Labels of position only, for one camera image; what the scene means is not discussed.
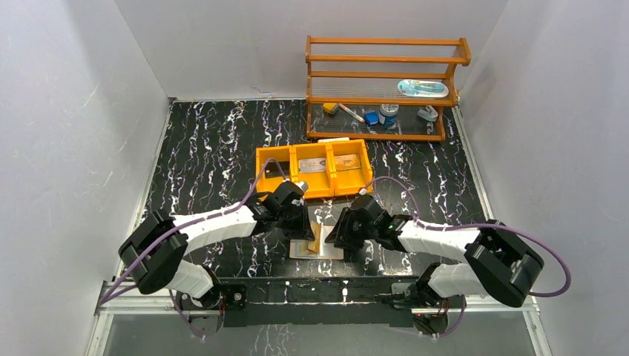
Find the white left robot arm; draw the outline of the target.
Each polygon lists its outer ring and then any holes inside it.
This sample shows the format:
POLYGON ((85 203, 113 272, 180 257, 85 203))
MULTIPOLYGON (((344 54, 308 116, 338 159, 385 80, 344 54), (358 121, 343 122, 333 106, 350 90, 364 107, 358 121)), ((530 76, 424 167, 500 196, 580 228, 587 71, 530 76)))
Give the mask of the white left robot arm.
POLYGON ((119 247, 119 257, 141 294, 171 289, 212 309, 222 300, 225 287, 208 267, 186 261, 185 255, 273 228, 290 239, 313 240, 304 202, 307 191, 306 182, 286 179, 271 193, 248 194, 242 202, 202 214, 154 211, 119 247))

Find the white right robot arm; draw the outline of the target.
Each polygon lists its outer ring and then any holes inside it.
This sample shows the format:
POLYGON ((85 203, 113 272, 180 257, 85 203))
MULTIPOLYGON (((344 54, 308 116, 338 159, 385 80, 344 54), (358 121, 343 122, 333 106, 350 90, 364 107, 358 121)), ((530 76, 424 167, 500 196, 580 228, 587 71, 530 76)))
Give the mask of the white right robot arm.
POLYGON ((403 291, 393 288, 377 297, 392 306, 436 307, 450 297, 475 294, 518 308, 544 267, 539 254, 496 220, 472 227, 428 223, 391 215, 373 197, 363 195, 341 211, 326 242, 357 251, 367 240, 393 251, 452 261, 433 263, 403 291))

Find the beige leather card holder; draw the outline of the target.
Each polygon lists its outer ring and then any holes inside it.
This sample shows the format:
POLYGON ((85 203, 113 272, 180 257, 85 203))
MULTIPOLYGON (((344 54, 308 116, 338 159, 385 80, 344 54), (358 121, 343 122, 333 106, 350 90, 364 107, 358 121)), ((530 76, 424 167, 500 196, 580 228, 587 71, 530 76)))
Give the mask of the beige leather card holder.
POLYGON ((342 260, 344 251, 323 240, 292 240, 289 258, 293 260, 342 260))

